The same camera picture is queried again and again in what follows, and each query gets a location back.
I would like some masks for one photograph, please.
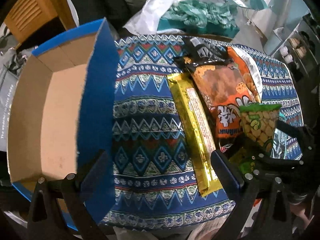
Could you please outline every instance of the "blue cardboard box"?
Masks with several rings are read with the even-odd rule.
[[[114,205],[110,150],[118,62],[105,19],[66,31],[32,52],[13,98],[7,144],[11,182],[28,200],[39,177],[63,179],[104,149],[81,193],[89,195],[85,206],[96,222]],[[59,204],[75,228],[64,201]]]

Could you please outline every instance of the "metal bolt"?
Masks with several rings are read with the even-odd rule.
[[[38,183],[44,183],[44,177],[39,178]]]
[[[76,176],[76,175],[75,175],[74,173],[69,173],[69,174],[67,175],[67,179],[74,179],[75,176]]]
[[[253,178],[252,174],[250,174],[250,173],[246,173],[244,176],[248,180],[251,180]]]
[[[280,184],[282,182],[282,180],[279,177],[275,177],[275,181],[276,183]]]

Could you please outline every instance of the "peanut package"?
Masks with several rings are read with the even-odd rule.
[[[188,73],[167,76],[191,153],[198,189],[206,196],[222,188],[210,161],[216,149],[199,96]]]
[[[273,147],[280,108],[281,104],[261,105],[258,103],[239,108],[245,135],[257,142],[269,155]]]

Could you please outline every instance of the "tablecloth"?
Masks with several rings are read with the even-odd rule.
[[[221,41],[203,39],[219,46]],[[235,203],[223,189],[201,197],[189,150],[166,75],[178,73],[173,58],[182,54],[182,37],[133,36],[116,41],[120,61],[113,109],[116,204],[103,224],[136,230],[168,229],[202,223],[231,212]],[[287,122],[303,125],[301,108],[287,67],[243,45],[263,82],[262,102],[281,103]],[[287,158],[299,159],[295,138]]]

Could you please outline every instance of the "wooden cabinet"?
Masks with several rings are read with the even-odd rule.
[[[76,27],[67,0],[18,0],[4,23],[19,43],[55,17],[66,30]]]

